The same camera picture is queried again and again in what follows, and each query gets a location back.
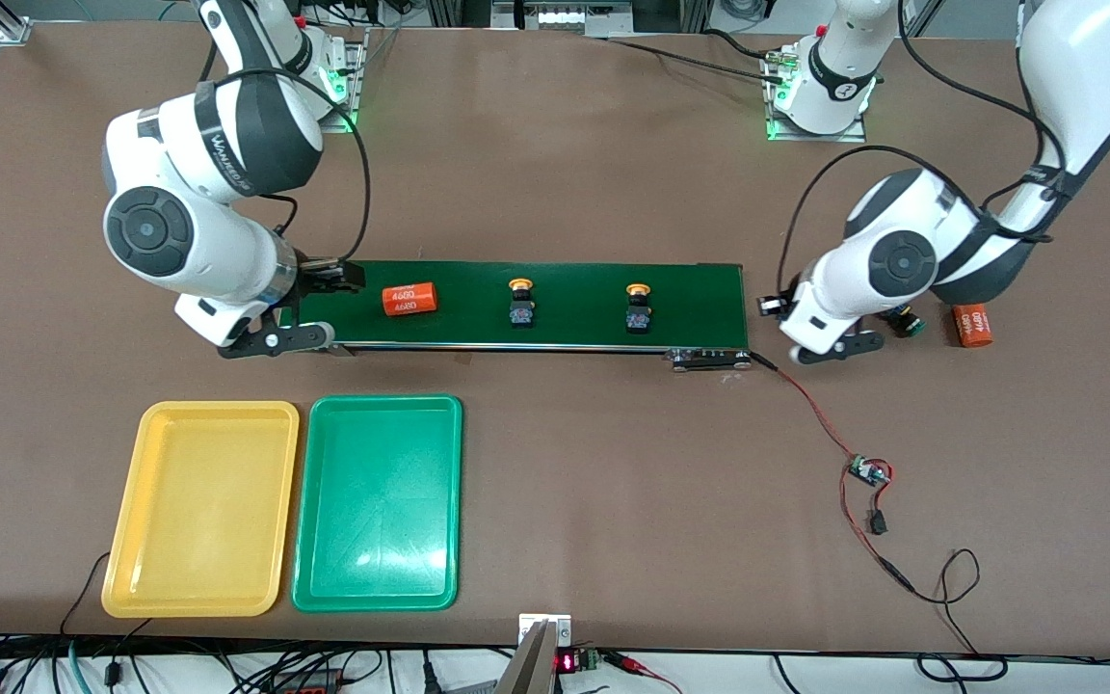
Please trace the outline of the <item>orange 4680 cylinder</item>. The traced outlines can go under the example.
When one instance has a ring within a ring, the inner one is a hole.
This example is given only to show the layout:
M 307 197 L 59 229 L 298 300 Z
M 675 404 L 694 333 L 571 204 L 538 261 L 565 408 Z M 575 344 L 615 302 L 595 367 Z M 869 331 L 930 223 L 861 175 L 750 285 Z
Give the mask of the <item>orange 4680 cylinder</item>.
M 386 316 L 408 316 L 415 313 L 437 311 L 437 293 L 434 282 L 389 286 L 382 290 L 383 312 Z
M 992 344 L 992 329 L 986 305 L 953 305 L 952 315 L 961 346 L 973 350 Z

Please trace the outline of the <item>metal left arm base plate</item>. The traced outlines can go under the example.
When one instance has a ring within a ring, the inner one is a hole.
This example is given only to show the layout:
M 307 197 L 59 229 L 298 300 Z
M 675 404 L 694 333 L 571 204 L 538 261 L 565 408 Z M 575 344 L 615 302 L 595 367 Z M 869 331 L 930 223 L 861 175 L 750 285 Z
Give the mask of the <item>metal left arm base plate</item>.
M 798 43 L 783 46 L 763 58 L 761 74 L 779 82 L 765 87 L 767 137 L 771 141 L 818 141 L 834 144 L 864 144 L 864 114 L 876 79 L 845 101 L 820 104 L 813 92 L 820 86 L 801 72 L 806 50 Z

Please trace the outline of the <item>green conveyor belt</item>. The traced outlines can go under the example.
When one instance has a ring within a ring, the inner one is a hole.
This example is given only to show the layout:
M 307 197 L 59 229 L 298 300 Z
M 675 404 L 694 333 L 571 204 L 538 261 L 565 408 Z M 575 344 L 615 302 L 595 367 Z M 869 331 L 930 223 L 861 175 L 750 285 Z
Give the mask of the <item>green conveyor belt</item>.
M 366 288 L 300 301 L 304 322 L 327 322 L 359 350 L 635 353 L 678 372 L 750 368 L 743 271 L 734 264 L 523 263 L 365 260 Z M 509 325 L 509 280 L 534 284 L 536 325 Z M 386 316 L 382 290 L 434 282 L 437 311 Z M 629 334 L 626 286 L 650 286 L 650 333 Z

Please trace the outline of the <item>green plastic tray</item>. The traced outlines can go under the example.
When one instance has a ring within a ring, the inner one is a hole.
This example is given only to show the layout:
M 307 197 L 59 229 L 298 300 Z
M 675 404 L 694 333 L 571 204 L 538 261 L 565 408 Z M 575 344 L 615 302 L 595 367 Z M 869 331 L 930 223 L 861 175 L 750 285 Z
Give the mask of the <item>green plastic tray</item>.
M 332 395 L 311 408 L 291 601 L 301 612 L 450 608 L 460 589 L 463 405 Z

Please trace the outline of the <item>metal equipment rack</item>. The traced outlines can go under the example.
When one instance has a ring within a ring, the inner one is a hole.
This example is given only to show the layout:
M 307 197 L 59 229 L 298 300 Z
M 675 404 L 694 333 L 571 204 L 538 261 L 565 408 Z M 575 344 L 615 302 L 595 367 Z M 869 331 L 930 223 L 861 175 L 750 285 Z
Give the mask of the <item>metal equipment rack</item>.
M 699 34 L 717 0 L 412 0 L 440 28 L 587 37 Z

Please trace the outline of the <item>red clip lead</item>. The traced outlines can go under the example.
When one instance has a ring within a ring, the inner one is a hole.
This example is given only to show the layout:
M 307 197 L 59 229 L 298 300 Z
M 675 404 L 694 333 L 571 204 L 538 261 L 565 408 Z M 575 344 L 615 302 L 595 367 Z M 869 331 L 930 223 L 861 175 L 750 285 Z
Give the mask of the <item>red clip lead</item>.
M 629 655 L 624 655 L 616 651 L 602 651 L 601 657 L 605 663 L 609 664 L 614 668 L 620 668 L 620 671 L 628 673 L 630 676 L 640 677 L 644 680 L 659 681 L 662 684 L 669 686 L 675 694 L 684 694 L 683 690 L 679 688 L 677 684 L 674 684 L 672 680 L 667 680 L 657 675 L 652 668 L 648 668 L 639 662 L 638 658 L 629 657 Z

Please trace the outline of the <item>yellow plastic tray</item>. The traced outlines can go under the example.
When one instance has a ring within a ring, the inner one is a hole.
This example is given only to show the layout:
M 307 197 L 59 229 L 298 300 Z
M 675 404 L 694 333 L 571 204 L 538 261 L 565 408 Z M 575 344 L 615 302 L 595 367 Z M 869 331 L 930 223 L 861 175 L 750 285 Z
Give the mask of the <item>yellow plastic tray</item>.
M 107 614 L 255 618 L 272 608 L 299 433 L 286 401 L 150 406 L 107 559 Z

